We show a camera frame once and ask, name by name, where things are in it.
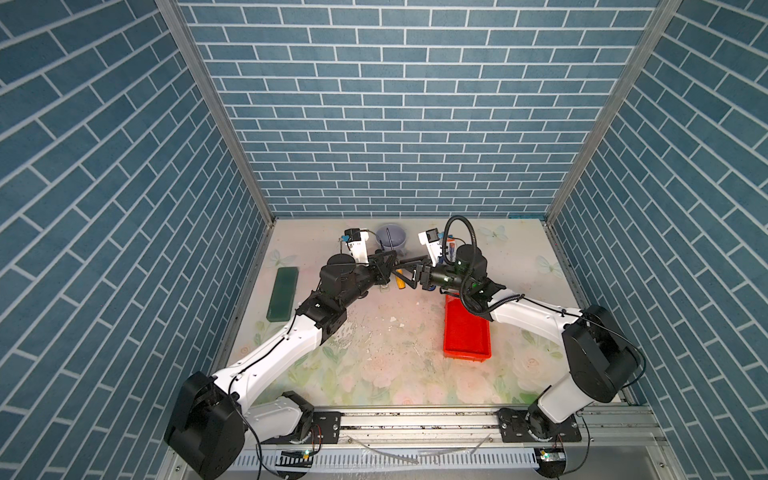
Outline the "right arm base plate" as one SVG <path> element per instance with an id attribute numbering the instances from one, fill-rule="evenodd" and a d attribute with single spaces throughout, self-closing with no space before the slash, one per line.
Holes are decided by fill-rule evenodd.
<path id="1" fill-rule="evenodd" d="M 565 421 L 555 423 L 537 408 L 513 409 L 504 407 L 496 412 L 501 439 L 504 443 L 546 443 L 582 441 L 577 419 L 570 415 Z"/>

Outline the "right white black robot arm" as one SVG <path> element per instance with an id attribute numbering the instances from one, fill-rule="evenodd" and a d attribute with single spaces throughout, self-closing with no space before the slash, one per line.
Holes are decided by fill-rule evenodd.
<path id="1" fill-rule="evenodd" d="M 567 373 L 528 407 L 531 435 L 549 440 L 572 416 L 593 402 L 608 403 L 646 365 L 643 353 L 621 332 L 610 311 L 560 307 L 516 293 L 487 275 L 487 260 L 472 245 L 438 264 L 430 256 L 399 262 L 397 276 L 412 288 L 451 294 L 471 314 L 512 325 L 554 343 L 564 352 Z"/>

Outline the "packaged pen blister pack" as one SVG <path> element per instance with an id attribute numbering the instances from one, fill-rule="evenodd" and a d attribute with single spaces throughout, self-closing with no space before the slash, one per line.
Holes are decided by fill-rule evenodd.
<path id="1" fill-rule="evenodd" d="M 458 248 L 464 244 L 465 241 L 463 239 L 449 235 L 446 239 L 446 246 L 443 249 L 444 260 L 450 263 L 454 263 L 456 261 Z"/>

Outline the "yellow handled screwdriver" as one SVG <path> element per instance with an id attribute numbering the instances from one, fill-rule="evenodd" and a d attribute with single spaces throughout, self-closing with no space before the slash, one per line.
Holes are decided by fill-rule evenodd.
<path id="1" fill-rule="evenodd" d="M 397 271 L 396 271 L 396 274 L 395 274 L 395 277 L 396 277 L 396 283 L 397 283 L 397 287 L 398 287 L 400 290 L 403 290 L 403 289 L 405 289 L 405 288 L 406 288 L 406 283 L 405 283 L 405 281 L 402 279 L 402 271 L 401 271 L 401 270 L 397 270 Z"/>

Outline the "red plastic bin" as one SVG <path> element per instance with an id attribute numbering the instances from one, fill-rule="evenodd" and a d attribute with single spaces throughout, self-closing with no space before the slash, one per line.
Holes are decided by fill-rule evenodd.
<path id="1" fill-rule="evenodd" d="M 476 362 L 490 359 L 490 323 L 468 312 L 461 301 L 452 296 L 446 297 L 444 312 L 444 356 Z"/>

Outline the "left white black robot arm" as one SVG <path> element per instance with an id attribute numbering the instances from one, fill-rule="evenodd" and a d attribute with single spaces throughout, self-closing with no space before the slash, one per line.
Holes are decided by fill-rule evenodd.
<path id="1" fill-rule="evenodd" d="M 247 419 L 247 410 L 283 372 L 339 330 L 353 302 L 388 284 L 397 268 L 394 251 L 378 251 L 366 262 L 349 254 L 331 256 L 317 288 L 286 326 L 232 365 L 212 375 L 195 372 L 181 384 L 165 443 L 201 478 L 216 479 L 234 463 L 248 432 L 263 440 L 303 438 L 313 408 L 295 393 L 264 405 L 264 423 Z"/>

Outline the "aluminium front rail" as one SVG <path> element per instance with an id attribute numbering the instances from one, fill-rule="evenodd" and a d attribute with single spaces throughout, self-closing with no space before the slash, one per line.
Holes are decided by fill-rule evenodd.
<path id="1" fill-rule="evenodd" d="M 224 479 L 681 479 L 647 407 L 609 404 L 576 415 L 582 441 L 504 443 L 496 412 L 482 407 L 330 407 L 337 444 L 264 444 L 252 438 Z"/>

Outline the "dark green rectangular block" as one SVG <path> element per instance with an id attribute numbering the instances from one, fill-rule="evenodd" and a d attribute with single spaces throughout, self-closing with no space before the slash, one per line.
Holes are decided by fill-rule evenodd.
<path id="1" fill-rule="evenodd" d="M 266 312 L 268 322 L 286 322 L 291 319 L 298 277 L 299 269 L 297 267 L 280 267 L 277 269 Z"/>

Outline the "lavender cup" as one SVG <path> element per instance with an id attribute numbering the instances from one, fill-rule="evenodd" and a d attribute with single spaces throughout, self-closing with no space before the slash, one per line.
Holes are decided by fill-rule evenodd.
<path id="1" fill-rule="evenodd" d="M 398 224 L 385 224 L 376 231 L 380 246 L 386 251 L 395 251 L 404 255 L 406 250 L 407 234 Z"/>

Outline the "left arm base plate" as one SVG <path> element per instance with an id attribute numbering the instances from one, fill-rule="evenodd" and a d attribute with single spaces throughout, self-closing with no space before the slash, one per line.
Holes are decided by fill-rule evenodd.
<path id="1" fill-rule="evenodd" d="M 298 426 L 299 431 L 286 436 L 275 437 L 266 440 L 266 444 L 298 444 L 317 446 L 319 443 L 337 444 L 341 433 L 341 420 L 343 415 L 340 411 L 315 411 L 310 423 L 309 429 L 302 433 L 303 424 Z"/>

